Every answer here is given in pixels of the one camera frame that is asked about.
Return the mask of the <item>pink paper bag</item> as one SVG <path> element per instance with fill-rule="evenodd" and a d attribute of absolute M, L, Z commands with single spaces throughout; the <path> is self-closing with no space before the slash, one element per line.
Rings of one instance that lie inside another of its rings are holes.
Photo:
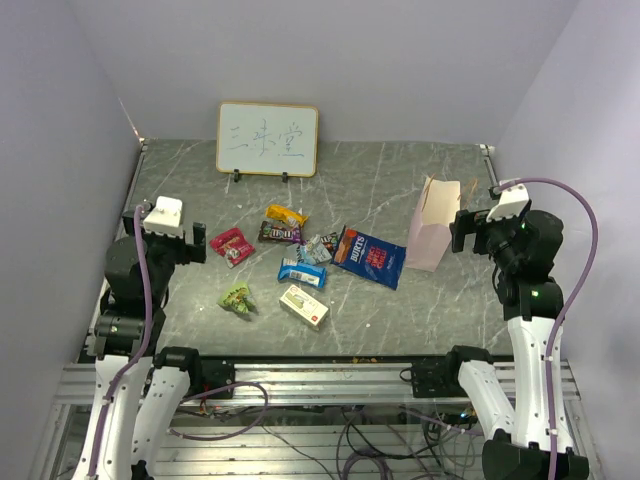
<path fill-rule="evenodd" d="M 464 186 L 457 180 L 436 180 L 434 175 L 426 180 L 409 228 L 406 267 L 436 271 L 451 242 L 449 225 L 460 208 L 469 205 L 477 185 L 477 178 Z"/>

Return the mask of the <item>red Himalaya candy pouch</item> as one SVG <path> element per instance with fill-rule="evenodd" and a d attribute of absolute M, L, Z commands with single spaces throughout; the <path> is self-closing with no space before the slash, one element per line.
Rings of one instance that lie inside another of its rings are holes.
<path fill-rule="evenodd" d="M 234 268 L 246 260 L 255 251 L 242 231 L 233 227 L 217 236 L 209 242 L 210 247 L 224 260 L 229 268 Z"/>

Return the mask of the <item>green Himalaya candy pouch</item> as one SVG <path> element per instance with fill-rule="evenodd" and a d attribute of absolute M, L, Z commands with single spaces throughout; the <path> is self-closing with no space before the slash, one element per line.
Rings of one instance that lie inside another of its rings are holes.
<path fill-rule="evenodd" d="M 219 297 L 217 305 L 239 315 L 247 315 L 256 309 L 256 303 L 247 282 L 232 285 Z"/>

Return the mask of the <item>blue Burts chips bag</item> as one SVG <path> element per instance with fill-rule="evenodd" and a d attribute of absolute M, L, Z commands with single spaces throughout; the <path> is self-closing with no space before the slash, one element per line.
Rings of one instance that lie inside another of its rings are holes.
<path fill-rule="evenodd" d="M 331 263 L 361 278 L 396 290 L 406 248 L 345 226 Z"/>

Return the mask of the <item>grey Himalaya candy pouch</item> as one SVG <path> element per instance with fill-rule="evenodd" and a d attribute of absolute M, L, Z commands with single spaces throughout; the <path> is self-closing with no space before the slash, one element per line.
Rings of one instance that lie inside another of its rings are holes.
<path fill-rule="evenodd" d="M 319 235 L 313 236 L 304 245 L 298 247 L 297 260 L 301 263 L 318 265 L 329 262 L 331 258 L 331 253 Z"/>

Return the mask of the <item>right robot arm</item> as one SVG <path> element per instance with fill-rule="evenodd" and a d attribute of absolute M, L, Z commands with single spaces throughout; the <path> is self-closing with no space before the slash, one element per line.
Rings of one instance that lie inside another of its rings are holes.
<path fill-rule="evenodd" d="M 485 438 L 487 479 L 586 479 L 589 461 L 579 455 L 563 402 L 556 320 L 564 299 L 551 277 L 563 242 L 563 223 L 554 215 L 526 209 L 510 219 L 492 220 L 486 210 L 460 210 L 450 225 L 452 250 L 460 252 L 474 235 L 474 253 L 495 264 L 495 287 L 511 340 L 515 398 L 497 380 L 491 355 L 456 346 L 440 373 L 450 394 L 467 394 Z"/>

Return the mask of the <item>brown purple M&M's pack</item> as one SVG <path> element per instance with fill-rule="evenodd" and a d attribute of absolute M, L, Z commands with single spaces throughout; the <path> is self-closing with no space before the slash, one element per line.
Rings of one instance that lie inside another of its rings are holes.
<path fill-rule="evenodd" d="M 301 229 L 299 226 L 289 227 L 263 221 L 260 225 L 258 241 L 300 244 L 302 242 Z"/>

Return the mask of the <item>yellow candy bar wrapper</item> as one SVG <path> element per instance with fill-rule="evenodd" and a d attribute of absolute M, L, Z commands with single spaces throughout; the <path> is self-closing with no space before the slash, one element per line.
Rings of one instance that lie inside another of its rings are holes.
<path fill-rule="evenodd" d="M 287 207 L 272 204 L 265 211 L 265 216 L 283 222 L 290 227 L 302 227 L 308 220 L 308 216 L 294 212 Z"/>

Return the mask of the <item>white green small box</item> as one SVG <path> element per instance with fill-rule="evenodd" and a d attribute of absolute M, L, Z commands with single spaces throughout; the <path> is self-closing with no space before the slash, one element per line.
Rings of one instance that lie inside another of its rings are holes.
<path fill-rule="evenodd" d="M 327 306 L 295 285 L 289 286 L 281 295 L 279 304 L 314 330 L 320 328 L 329 313 Z"/>

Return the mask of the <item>blue cookie bar wrapper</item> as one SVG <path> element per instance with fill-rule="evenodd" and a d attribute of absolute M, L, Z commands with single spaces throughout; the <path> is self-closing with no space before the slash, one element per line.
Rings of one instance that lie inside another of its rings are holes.
<path fill-rule="evenodd" d="M 279 281 L 296 280 L 316 288 L 323 288 L 326 283 L 326 276 L 325 267 L 283 258 L 277 279 Z"/>

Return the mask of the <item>white board with yellow frame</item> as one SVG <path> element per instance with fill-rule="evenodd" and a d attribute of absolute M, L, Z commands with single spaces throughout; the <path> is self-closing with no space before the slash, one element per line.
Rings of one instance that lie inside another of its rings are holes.
<path fill-rule="evenodd" d="M 221 173 L 309 178 L 317 170 L 314 106 L 226 101 L 219 105 L 216 169 Z"/>

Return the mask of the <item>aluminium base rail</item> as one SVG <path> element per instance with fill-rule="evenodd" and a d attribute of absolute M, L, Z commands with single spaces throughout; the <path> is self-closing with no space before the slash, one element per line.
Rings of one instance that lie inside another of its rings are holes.
<path fill-rule="evenodd" d="M 494 364 L 498 383 L 509 399 L 515 400 L 515 370 L 512 362 Z M 236 382 L 262 385 L 271 406 L 311 406 L 348 404 L 412 404 L 462 403 L 464 394 L 434 392 L 414 394 L 410 383 L 401 380 L 400 371 L 408 363 L 369 364 L 251 364 L 235 366 Z M 564 400 L 580 400 L 578 386 L 568 362 L 561 364 Z M 91 406 L 95 371 L 91 364 L 72 364 L 63 369 L 54 395 L 54 404 Z M 255 387 L 234 388 L 229 399 L 209 399 L 207 404 L 224 407 L 247 407 L 263 404 L 263 396 Z"/>

